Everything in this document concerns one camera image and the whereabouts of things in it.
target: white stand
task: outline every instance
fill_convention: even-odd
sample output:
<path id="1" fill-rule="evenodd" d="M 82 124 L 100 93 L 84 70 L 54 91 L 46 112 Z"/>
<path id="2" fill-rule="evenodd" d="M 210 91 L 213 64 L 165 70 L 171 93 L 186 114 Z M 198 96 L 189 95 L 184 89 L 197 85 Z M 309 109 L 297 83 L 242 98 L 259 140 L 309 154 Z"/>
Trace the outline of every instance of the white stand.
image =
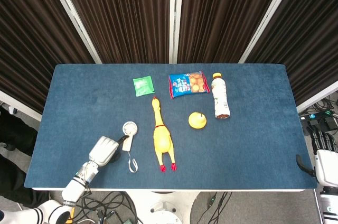
<path id="1" fill-rule="evenodd" d="M 147 224 L 190 224 L 190 212 L 199 191 L 161 194 L 129 190 L 138 218 Z"/>

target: blue snack package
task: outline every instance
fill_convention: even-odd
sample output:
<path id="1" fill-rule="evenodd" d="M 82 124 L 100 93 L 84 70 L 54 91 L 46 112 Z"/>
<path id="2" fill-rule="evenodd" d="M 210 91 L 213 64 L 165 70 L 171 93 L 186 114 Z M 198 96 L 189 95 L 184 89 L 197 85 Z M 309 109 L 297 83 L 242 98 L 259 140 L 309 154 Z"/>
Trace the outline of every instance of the blue snack package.
<path id="1" fill-rule="evenodd" d="M 209 93 L 210 89 L 202 71 L 169 75 L 170 97 Z"/>

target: curtain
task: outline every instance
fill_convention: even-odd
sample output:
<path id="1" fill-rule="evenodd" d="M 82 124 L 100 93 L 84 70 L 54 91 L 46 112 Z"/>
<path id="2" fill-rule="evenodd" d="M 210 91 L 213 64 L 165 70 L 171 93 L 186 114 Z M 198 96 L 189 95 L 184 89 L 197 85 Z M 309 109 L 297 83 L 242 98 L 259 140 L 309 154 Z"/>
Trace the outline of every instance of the curtain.
<path id="1" fill-rule="evenodd" d="M 168 63 L 170 0 L 72 0 L 103 63 Z"/>
<path id="2" fill-rule="evenodd" d="M 283 0 L 246 62 L 286 65 L 298 105 L 338 81 L 338 0 Z"/>
<path id="3" fill-rule="evenodd" d="M 271 0 L 182 0 L 179 63 L 237 63 Z"/>
<path id="4" fill-rule="evenodd" d="M 56 64 L 93 63 L 59 0 L 0 0 L 0 90 L 42 112 Z"/>

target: robotic arm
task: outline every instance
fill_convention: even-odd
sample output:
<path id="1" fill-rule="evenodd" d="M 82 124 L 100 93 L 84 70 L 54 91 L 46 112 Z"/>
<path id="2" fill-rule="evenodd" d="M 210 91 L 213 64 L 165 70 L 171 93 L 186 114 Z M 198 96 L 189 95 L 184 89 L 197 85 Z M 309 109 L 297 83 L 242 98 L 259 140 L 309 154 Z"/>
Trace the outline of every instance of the robotic arm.
<path id="1" fill-rule="evenodd" d="M 325 224 L 338 224 L 338 147 L 329 133 L 316 126 L 307 127 L 315 154 L 315 169 L 306 167 L 299 155 L 296 161 L 301 170 L 316 177 L 324 186 L 320 195 Z"/>
<path id="2" fill-rule="evenodd" d="M 63 204 L 49 200 L 38 208 L 20 212 L 7 212 L 0 210 L 0 224 L 26 224 L 49 223 L 65 224 L 70 217 L 70 211 L 87 189 L 88 184 L 98 173 L 98 168 L 106 165 L 113 157 L 119 144 L 128 136 L 122 137 L 118 142 L 102 136 L 89 153 L 89 161 L 83 164 L 69 184 L 62 192 Z"/>

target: bottle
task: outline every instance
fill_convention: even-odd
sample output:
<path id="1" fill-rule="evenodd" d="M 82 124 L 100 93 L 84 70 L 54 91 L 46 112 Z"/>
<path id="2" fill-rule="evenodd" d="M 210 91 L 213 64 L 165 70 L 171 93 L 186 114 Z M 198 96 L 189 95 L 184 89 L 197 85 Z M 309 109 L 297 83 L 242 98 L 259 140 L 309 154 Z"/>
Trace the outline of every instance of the bottle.
<path id="1" fill-rule="evenodd" d="M 214 73 L 212 78 L 211 88 L 215 101 L 215 117 L 228 118 L 230 116 L 230 110 L 227 101 L 226 82 L 222 79 L 222 74 L 219 72 Z"/>

